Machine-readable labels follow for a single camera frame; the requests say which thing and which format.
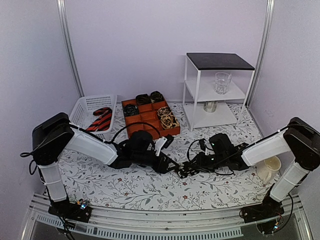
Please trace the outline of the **black white floral tie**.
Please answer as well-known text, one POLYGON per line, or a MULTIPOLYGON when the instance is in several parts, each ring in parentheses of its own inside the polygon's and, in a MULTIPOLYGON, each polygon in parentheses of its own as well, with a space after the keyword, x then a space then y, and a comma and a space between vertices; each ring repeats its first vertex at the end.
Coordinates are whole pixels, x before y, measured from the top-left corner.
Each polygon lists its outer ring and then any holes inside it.
POLYGON ((182 162, 178 167, 174 169, 174 171, 180 179, 194 176, 200 172, 192 163, 188 161, 182 162))

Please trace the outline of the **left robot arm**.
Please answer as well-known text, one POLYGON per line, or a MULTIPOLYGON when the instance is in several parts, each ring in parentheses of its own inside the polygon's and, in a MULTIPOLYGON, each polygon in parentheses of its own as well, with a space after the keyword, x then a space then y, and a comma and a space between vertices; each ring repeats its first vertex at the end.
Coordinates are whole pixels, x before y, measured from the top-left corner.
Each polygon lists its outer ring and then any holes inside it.
POLYGON ((70 217, 75 211, 58 168, 58 157, 64 150, 92 157, 113 169, 128 168, 136 164, 151 167, 159 174, 166 174, 179 167, 178 163, 162 152, 174 140, 170 134, 154 140, 149 132, 138 130, 120 143, 115 140, 103 140, 88 130, 71 124, 68 115, 60 112, 33 129, 32 151, 22 152, 20 157, 32 157, 52 207, 63 217, 70 217))

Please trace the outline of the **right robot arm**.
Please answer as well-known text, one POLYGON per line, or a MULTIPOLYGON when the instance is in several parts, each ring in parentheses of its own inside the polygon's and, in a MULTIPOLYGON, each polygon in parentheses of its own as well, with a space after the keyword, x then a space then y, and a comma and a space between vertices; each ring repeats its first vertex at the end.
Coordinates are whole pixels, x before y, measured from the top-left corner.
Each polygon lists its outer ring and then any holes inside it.
POLYGON ((291 152, 294 161, 280 179, 272 185, 259 206, 262 218, 269 218, 278 210, 278 203, 320 166, 320 133, 298 117, 288 125, 252 144, 233 145, 225 133, 209 138, 213 155, 199 152, 193 159, 183 162, 176 171, 180 178, 199 172, 214 172, 219 167, 242 171, 271 157, 291 152))

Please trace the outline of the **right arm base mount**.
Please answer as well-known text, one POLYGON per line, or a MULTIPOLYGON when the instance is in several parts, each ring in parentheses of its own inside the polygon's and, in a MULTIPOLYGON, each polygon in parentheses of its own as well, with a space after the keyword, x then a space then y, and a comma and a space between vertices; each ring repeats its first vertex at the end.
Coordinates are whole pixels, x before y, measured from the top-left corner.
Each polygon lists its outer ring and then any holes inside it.
POLYGON ((241 208, 239 216, 245 223, 257 222, 272 218, 271 221, 258 223, 258 231, 263 235, 271 235, 280 230, 284 219, 284 208, 281 202, 265 202, 241 208))

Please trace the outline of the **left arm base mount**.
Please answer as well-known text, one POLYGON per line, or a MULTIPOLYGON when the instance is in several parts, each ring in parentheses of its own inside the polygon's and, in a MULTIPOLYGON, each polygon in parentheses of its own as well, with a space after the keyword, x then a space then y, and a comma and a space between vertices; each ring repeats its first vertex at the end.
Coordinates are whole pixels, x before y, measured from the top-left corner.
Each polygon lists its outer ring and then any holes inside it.
POLYGON ((80 199, 77 202, 70 202, 69 197, 62 201, 50 200, 48 213, 62 219, 69 219, 78 222, 88 223, 91 217, 92 208, 88 200, 80 199))

